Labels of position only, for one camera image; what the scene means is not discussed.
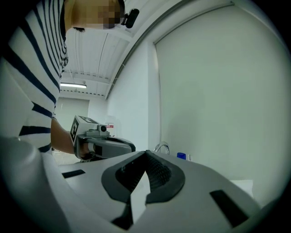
striped shirt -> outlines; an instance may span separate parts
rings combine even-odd
[[[34,105],[19,138],[43,153],[51,152],[51,118],[67,62],[64,0],[42,0],[19,23],[0,69],[9,71]]]

blue cap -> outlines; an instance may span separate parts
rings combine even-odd
[[[184,153],[178,152],[177,157],[186,160],[186,154],[184,154]]]

